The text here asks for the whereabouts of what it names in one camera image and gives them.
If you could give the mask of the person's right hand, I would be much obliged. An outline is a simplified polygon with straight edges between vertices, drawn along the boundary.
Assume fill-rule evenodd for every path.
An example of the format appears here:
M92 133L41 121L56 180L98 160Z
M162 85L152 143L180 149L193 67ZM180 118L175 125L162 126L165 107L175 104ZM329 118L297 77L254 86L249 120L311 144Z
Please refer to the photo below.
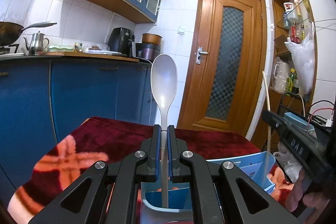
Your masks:
M308 194L303 193L304 178L305 171L302 168L299 172L299 177L295 182L293 189L286 199L285 207L289 212L294 212L298 207L299 201L302 200L305 206L314 208L314 211L311 213L311 215L309 215L309 218L306 220L306 223L313 223L319 218L330 200L324 196L323 192L311 192Z

